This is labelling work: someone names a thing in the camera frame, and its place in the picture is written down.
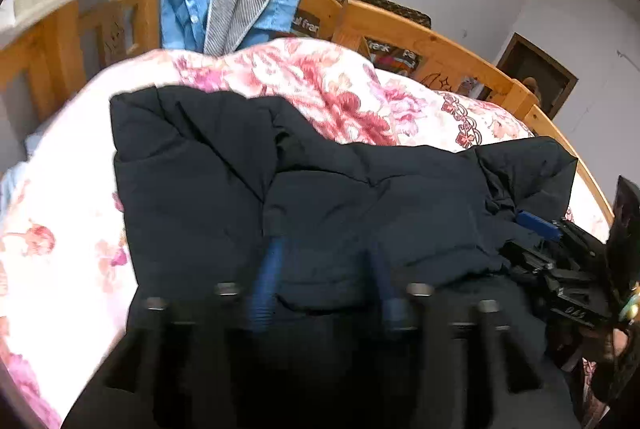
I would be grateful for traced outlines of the person right hand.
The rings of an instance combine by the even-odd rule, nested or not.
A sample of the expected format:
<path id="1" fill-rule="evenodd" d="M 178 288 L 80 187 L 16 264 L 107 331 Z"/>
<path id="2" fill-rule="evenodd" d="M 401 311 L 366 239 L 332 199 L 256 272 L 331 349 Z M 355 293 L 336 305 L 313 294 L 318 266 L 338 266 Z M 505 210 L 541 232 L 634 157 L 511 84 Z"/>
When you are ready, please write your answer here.
<path id="1" fill-rule="evenodd" d="M 611 363 L 621 357 L 630 342 L 629 331 L 617 328 L 593 331 L 582 327 L 582 357 L 590 362 Z"/>

